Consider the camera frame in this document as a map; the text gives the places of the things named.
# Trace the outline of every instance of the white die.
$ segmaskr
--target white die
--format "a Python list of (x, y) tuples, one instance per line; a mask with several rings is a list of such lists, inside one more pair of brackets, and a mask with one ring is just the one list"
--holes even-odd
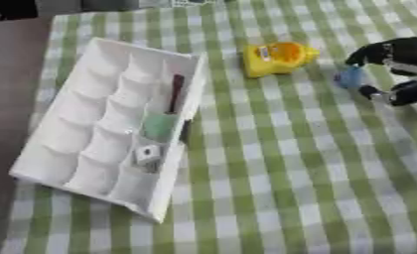
[(161, 158), (161, 149), (157, 145), (148, 145), (137, 148), (135, 151), (135, 164), (145, 166)]

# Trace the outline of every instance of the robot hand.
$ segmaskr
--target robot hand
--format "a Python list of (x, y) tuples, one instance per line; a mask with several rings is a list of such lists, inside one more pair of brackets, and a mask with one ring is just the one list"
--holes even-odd
[[(386, 65), (394, 74), (417, 76), (417, 38), (394, 39), (362, 47), (350, 55), (346, 64), (351, 66)], [(381, 96), (393, 106), (417, 102), (417, 79), (399, 83), (387, 92), (367, 84), (362, 85), (358, 90), (368, 99)]]
[(394, 74), (417, 76), (417, 38), (394, 39), (364, 46), (350, 55), (346, 64), (382, 64), (390, 67)]

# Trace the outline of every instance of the tablecloth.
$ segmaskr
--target tablecloth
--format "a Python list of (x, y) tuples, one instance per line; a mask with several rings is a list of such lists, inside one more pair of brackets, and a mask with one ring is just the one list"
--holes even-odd
[[(37, 123), (92, 37), (208, 52), (210, 83), (163, 224), (19, 182), (3, 253), (417, 253), (417, 113), (335, 87), (358, 47), (417, 36), (414, 0), (240, 0), (59, 16)], [(290, 75), (247, 79), (247, 43), (309, 43)], [(379, 86), (400, 80), (368, 69)]]

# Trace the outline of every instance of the mustard bottle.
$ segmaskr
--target mustard bottle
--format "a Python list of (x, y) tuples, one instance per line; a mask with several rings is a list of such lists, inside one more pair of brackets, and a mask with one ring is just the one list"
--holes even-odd
[(268, 45), (247, 45), (243, 60), (248, 77), (273, 73), (290, 73), (315, 59), (320, 52), (299, 43), (284, 42)]

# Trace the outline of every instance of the white egg carton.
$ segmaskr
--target white egg carton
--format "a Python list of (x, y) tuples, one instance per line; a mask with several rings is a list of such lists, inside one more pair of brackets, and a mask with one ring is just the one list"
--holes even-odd
[[(182, 131), (198, 110), (206, 68), (206, 55), (92, 39), (10, 175), (162, 222), (186, 146)], [(177, 113), (167, 115), (175, 74), (185, 82)], [(149, 140), (144, 121), (162, 114), (172, 120), (170, 135)], [(135, 151), (151, 145), (161, 148), (162, 159), (148, 167), (134, 163)]]
[(173, 7), (187, 7), (187, 6), (198, 6), (204, 4), (214, 4), (219, 0), (172, 0)]

